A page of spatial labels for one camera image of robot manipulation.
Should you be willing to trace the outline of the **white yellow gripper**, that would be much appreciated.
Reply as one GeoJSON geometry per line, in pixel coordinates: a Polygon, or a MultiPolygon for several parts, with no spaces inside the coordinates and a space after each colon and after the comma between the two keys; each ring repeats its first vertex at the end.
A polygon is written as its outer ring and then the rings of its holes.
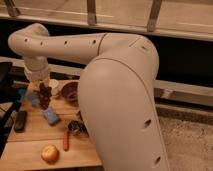
{"type": "Polygon", "coordinates": [[[24,73],[30,82],[44,81],[45,79],[50,78],[50,68],[49,67],[46,67],[45,69],[42,69],[39,71],[31,71],[30,69],[25,67],[24,73]]]}

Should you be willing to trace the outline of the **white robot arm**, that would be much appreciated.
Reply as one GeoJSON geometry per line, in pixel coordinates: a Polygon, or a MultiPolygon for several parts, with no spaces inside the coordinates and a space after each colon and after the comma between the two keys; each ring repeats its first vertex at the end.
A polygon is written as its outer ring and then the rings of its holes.
{"type": "Polygon", "coordinates": [[[44,79],[49,58],[85,66],[78,104],[105,171],[170,171],[154,102],[159,56],[144,36],[96,33],[51,36],[41,24],[12,33],[30,81],[44,79]]]}

